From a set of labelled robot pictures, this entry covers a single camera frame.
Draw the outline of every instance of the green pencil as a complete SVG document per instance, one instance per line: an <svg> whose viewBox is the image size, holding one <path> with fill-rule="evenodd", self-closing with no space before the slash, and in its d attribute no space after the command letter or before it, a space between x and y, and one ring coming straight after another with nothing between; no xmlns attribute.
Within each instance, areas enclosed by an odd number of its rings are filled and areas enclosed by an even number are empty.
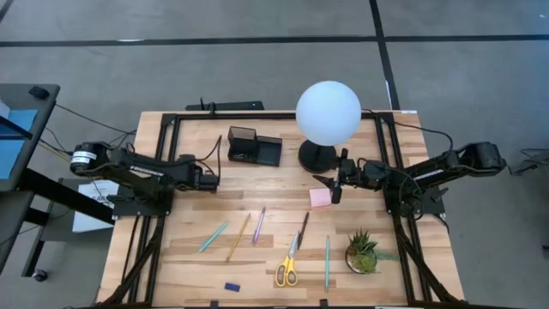
<svg viewBox="0 0 549 309"><path fill-rule="evenodd" d="M324 283L324 291L328 292L329 285L329 236L326 236L326 282Z"/></svg>

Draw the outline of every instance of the black floor stripe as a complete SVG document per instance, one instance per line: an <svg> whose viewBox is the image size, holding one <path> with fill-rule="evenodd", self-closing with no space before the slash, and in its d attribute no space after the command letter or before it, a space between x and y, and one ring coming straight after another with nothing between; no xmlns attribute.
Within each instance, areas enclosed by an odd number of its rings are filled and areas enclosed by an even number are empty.
<svg viewBox="0 0 549 309"><path fill-rule="evenodd" d="M8 14L8 9L13 2L14 0L6 0L6 2L3 4L2 8L0 9L0 23L2 23L2 20L6 16L6 14Z"/></svg>
<svg viewBox="0 0 549 309"><path fill-rule="evenodd" d="M385 82L389 92L388 96L390 108L393 110L400 110L401 103L399 102L398 94L396 93L395 77L393 76L393 70L391 69L389 52L387 51L387 44L385 43L385 35L383 34L383 26L381 23L381 16L379 15L379 8L377 7L377 1L370 0L370 7L374 27L376 28L377 47L379 47L379 56L381 57L383 75L385 76Z"/></svg>
<svg viewBox="0 0 549 309"><path fill-rule="evenodd" d="M387 42L498 42L549 40L549 34L386 36Z"/></svg>
<svg viewBox="0 0 549 309"><path fill-rule="evenodd" d="M303 36L218 39L102 39L56 41L2 41L0 47L90 47L90 46L152 46L152 45L229 45L283 43L359 43L375 42L374 36Z"/></svg>

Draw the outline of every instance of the yellow scissors handle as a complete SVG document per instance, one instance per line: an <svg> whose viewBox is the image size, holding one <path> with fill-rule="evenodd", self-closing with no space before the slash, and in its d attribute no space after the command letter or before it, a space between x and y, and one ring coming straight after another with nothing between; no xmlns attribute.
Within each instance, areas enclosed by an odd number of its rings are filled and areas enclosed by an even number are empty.
<svg viewBox="0 0 549 309"><path fill-rule="evenodd" d="M286 283L290 287L293 287L294 285L298 284L298 273L293 270L293 257L290 258L290 261L288 263L288 266L286 268Z"/></svg>
<svg viewBox="0 0 549 309"><path fill-rule="evenodd" d="M276 272L274 273L274 282L280 288L286 285L286 270L288 269L288 264L290 263L290 258L286 256L284 262L276 266Z"/></svg>

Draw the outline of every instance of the scissors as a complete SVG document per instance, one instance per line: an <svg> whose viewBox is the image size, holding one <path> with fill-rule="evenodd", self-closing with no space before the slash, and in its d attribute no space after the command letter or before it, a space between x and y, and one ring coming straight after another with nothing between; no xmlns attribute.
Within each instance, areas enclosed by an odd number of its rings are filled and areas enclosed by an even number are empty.
<svg viewBox="0 0 549 309"><path fill-rule="evenodd" d="M295 270L293 270L293 256L298 249L298 238L299 232L295 233L295 236L293 236L293 241L290 245L290 251L284 259L284 262L276 267L276 272L274 273L274 281L279 287L284 287L285 285L293 287L298 283L298 274L295 272Z"/></svg>

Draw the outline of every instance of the sticky note pad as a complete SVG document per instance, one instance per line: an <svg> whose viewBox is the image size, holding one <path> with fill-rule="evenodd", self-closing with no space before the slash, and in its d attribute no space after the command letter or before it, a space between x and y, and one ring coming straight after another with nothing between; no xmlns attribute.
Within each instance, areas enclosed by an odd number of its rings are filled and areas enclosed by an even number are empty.
<svg viewBox="0 0 549 309"><path fill-rule="evenodd" d="M328 188L310 189L309 196L311 198L311 208L325 207L332 204L332 197L329 194Z"/></svg>

